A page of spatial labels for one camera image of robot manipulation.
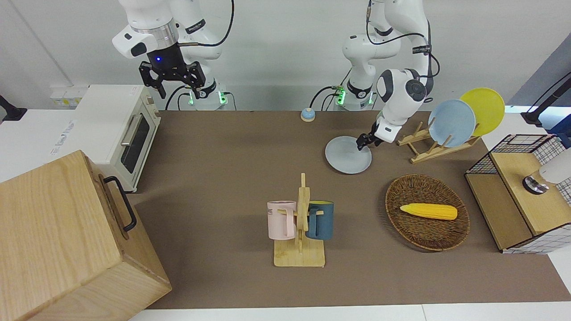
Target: brown table mat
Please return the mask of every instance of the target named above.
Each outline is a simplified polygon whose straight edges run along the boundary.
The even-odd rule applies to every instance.
[[[361,174],[331,168],[327,142],[368,132],[376,114],[318,113],[305,123],[290,111],[162,112],[139,190],[129,195],[173,287],[151,308],[571,299],[547,256],[498,252],[463,176],[486,153],[482,142],[416,165],[408,147],[381,144]],[[427,118],[417,113],[401,134]],[[335,202],[326,264],[274,267],[266,202],[296,199],[301,172],[311,199]],[[463,244],[416,251],[377,214],[390,182],[411,173],[442,180],[464,201],[471,231]]]

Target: wall socket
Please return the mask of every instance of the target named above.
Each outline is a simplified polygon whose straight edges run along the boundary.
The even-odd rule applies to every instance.
[[[52,88],[50,99],[55,108],[75,109],[86,92],[86,86],[56,87]]]

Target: mug handle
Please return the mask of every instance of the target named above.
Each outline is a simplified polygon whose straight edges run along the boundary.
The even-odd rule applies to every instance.
[[[286,208],[285,211],[285,228],[287,229],[285,237],[291,238],[294,237],[295,234],[295,227],[293,226],[293,210],[291,208]]]
[[[319,229],[317,228],[317,208],[309,208],[309,234],[318,236]]]

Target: oven door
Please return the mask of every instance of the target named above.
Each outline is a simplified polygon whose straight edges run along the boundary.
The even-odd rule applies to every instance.
[[[125,136],[120,142],[119,158],[115,161],[117,170],[130,181],[130,187],[126,190],[135,190],[139,181],[148,151],[156,133],[156,124],[151,118],[144,104],[139,101],[140,106],[135,109],[131,116]]]

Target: light blue plate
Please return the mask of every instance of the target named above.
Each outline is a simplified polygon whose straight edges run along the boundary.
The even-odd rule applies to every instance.
[[[442,102],[430,113],[428,123],[436,117],[428,129],[435,142],[442,145],[452,135],[445,147],[457,147],[465,143],[474,132],[476,117],[470,106],[458,99]]]

